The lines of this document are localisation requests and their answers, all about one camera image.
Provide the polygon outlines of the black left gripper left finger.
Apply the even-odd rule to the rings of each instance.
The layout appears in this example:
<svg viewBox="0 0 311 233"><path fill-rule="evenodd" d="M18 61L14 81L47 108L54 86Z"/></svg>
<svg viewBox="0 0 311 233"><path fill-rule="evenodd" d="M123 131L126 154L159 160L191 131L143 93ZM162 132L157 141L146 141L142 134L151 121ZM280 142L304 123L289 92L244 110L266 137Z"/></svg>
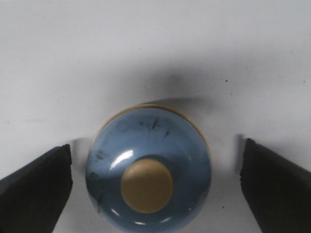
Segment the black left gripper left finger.
<svg viewBox="0 0 311 233"><path fill-rule="evenodd" d="M72 190L71 151L55 147L0 181L0 231L51 233Z"/></svg>

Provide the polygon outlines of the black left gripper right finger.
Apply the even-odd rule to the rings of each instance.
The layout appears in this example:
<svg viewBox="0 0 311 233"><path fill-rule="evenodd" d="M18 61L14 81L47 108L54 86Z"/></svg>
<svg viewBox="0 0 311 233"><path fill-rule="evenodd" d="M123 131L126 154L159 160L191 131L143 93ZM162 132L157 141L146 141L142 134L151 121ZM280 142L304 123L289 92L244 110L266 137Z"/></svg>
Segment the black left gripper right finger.
<svg viewBox="0 0 311 233"><path fill-rule="evenodd" d="M248 138L242 193L264 233L311 231L311 173Z"/></svg>

